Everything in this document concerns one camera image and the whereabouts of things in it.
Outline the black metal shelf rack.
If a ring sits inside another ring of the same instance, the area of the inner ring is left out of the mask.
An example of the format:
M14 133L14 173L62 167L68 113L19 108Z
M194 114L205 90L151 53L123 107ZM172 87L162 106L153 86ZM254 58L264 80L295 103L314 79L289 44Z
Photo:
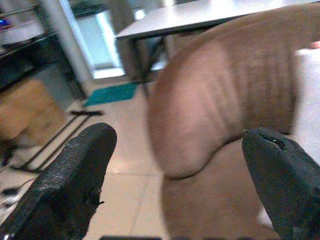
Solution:
M8 21L11 16L26 12L33 12L44 32L36 34L26 40L6 43L4 45L6 52L0 54L0 62L4 63L18 59L22 62L22 66L28 68L23 73L24 77L34 77L51 67L57 67L59 72L63 75L64 82L69 92L72 94L72 97L76 100L85 100L87 96L76 80L75 73L58 39L58 33L50 28L48 15L39 3L31 7L0 13L0 24ZM52 157L61 150L66 142L89 120L89 118L100 117L103 116L104 113L100 110L88 111L84 106L81 106L79 110L69 111L69 115L72 118L63 127L61 127L53 137L46 141L34 156L24 164L20 166L12 165L11 168L16 171L27 173L41 173L46 168ZM79 117L83 118L82 122L73 129L73 131L60 143L59 146L55 148L55 150L50 153L46 159L42 161L41 164L36 168L31 168L31 164L42 154L42 152L46 150L50 144L53 143L61 133L63 133Z

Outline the cardboard box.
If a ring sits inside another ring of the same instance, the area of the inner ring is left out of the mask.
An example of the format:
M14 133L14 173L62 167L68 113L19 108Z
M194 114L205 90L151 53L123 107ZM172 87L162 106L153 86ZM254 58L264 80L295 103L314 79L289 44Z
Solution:
M26 79L0 93L0 139L21 134L47 143L65 124L65 113L42 81Z

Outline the teal floor mat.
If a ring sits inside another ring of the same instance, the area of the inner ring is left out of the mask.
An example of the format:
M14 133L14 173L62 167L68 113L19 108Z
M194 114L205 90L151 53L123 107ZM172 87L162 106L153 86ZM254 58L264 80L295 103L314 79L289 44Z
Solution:
M135 96L138 86L137 83L130 82L95 89L84 102L83 106L90 107L130 100Z

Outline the grey table with black legs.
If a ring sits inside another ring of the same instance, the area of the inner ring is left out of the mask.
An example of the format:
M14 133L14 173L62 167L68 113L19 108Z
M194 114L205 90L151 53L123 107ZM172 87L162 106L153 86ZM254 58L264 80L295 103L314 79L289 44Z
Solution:
M196 0L150 11L116 35L127 40L137 62L137 79L144 83L150 67L138 54L138 41L194 30L204 30L230 20L292 5L320 3L320 0Z

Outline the brown fabric sofa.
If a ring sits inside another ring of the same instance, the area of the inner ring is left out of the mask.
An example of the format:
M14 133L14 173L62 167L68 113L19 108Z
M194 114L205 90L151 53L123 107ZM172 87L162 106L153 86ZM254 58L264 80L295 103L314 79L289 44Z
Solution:
M148 100L170 238L278 240L242 152L246 129L291 132L295 52L320 40L320 3L242 16L196 37L169 61Z

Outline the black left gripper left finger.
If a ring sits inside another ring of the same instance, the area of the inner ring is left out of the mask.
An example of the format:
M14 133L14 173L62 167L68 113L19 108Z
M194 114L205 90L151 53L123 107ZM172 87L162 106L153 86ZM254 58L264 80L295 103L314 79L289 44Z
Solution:
M116 144L115 129L104 122L69 140L0 224L0 240L83 240Z

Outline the glass sliding door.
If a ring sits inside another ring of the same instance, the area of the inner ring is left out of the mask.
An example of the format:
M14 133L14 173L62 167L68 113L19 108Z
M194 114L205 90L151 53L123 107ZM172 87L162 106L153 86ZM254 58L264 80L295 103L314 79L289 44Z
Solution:
M138 75L129 41L116 35L145 16L145 0L58 1L94 80Z

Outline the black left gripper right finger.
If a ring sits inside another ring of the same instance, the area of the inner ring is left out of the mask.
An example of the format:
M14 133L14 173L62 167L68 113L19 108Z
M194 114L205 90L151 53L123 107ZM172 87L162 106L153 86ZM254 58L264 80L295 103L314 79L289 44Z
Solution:
M277 131L245 130L242 152L254 187L282 240L320 240L320 165Z

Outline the white cushion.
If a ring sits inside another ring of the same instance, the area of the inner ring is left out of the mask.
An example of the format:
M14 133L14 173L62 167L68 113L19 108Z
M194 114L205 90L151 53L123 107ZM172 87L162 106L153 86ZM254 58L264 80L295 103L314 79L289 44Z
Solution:
M297 104L292 135L320 163L320 48L296 52Z

